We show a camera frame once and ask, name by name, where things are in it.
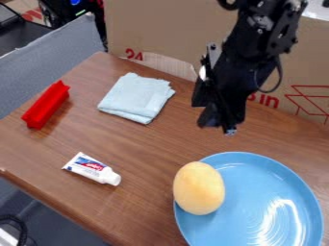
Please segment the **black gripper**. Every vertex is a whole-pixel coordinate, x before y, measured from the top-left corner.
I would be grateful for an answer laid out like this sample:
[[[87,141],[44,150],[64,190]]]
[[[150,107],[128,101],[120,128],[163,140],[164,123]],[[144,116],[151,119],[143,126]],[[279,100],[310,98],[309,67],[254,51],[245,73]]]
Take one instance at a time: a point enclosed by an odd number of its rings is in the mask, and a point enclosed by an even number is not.
[[[262,87],[278,59],[257,65],[250,61],[232,62],[214,43],[200,59],[200,69],[191,96],[191,106],[203,107],[196,124],[200,128],[219,127],[224,135],[237,133],[237,124],[246,118],[247,97]]]

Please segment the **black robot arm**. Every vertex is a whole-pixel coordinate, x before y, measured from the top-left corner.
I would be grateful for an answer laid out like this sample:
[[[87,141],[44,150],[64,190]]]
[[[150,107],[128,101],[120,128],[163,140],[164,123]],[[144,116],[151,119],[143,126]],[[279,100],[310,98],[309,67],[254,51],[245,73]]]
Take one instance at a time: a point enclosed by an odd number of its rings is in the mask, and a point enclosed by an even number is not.
[[[307,0],[216,0],[238,13],[228,37],[207,45],[200,59],[191,106],[203,111],[196,124],[237,132],[246,119],[250,94],[262,90],[273,73],[281,73],[279,55],[298,43],[297,29]]]

